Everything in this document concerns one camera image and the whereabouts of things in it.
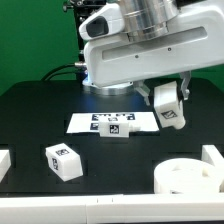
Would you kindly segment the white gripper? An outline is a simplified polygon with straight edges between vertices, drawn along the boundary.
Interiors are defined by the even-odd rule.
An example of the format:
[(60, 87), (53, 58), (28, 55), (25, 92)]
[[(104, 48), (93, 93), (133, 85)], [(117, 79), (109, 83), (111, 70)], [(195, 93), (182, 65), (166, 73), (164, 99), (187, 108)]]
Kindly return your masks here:
[(224, 64), (224, 2), (115, 2), (79, 26), (93, 84), (134, 82), (150, 105), (142, 80), (180, 73), (187, 100), (191, 70)]

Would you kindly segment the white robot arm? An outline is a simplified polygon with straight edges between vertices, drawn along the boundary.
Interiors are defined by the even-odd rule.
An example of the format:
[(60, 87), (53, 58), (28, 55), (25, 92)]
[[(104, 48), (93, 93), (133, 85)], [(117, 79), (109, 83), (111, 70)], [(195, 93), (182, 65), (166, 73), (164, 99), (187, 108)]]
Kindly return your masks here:
[(79, 33), (95, 86), (132, 82), (148, 96), (145, 80), (178, 73), (187, 98), (193, 70), (224, 64), (224, 0), (117, 0), (88, 17)]

